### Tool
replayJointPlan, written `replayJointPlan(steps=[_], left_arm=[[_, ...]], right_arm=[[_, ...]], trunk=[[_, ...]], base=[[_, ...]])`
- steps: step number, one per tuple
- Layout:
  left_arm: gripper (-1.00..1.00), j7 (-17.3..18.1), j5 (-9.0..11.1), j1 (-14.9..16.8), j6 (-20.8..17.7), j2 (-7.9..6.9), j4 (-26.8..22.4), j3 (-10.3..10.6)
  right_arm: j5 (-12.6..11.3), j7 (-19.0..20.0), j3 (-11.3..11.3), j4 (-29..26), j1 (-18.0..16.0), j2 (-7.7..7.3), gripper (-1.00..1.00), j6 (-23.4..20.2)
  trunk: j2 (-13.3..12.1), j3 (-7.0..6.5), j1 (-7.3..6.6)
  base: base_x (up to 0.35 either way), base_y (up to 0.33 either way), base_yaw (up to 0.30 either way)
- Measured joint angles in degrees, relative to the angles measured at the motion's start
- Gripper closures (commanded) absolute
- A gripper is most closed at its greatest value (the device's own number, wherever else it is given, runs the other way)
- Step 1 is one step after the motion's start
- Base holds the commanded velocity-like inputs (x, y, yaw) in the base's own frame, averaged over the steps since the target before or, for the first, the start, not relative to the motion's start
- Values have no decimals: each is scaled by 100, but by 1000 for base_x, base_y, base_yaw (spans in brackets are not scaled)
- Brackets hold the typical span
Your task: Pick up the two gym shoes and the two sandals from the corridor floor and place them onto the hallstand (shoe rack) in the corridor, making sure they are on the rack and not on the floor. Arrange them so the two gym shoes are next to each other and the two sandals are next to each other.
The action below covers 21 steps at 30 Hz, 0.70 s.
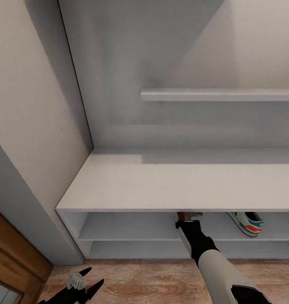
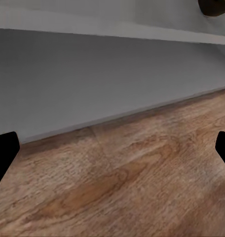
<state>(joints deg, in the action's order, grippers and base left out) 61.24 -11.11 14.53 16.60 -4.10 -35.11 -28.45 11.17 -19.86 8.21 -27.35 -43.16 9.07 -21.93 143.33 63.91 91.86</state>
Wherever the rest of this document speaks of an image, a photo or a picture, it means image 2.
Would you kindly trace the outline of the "sandal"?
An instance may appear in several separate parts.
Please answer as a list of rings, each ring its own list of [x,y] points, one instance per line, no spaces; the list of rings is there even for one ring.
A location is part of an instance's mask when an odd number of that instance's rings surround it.
[[[225,0],[198,0],[201,13],[206,17],[217,17],[225,13]]]

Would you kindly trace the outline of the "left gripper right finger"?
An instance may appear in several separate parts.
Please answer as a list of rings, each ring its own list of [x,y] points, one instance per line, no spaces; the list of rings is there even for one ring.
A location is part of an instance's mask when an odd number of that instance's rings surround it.
[[[225,131],[219,131],[216,139],[215,149],[225,162]]]

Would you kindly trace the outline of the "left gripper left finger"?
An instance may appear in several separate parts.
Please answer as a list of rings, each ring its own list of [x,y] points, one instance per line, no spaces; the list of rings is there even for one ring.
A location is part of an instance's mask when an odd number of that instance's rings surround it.
[[[19,140],[15,131],[0,135],[0,181],[19,150]]]

